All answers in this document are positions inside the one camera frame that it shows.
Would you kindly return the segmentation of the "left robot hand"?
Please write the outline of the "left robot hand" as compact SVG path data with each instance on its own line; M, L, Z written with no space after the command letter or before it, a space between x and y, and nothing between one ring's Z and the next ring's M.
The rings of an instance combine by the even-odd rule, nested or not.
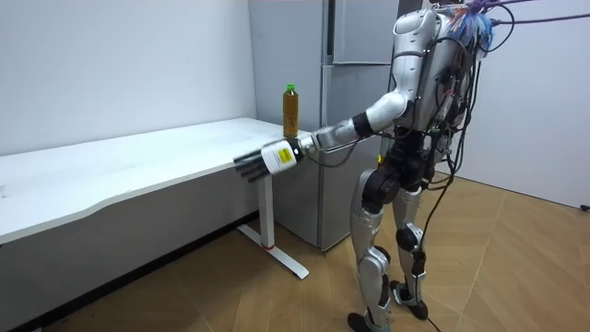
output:
M271 142L233 160L235 171L249 183L284 172L303 159L297 138Z

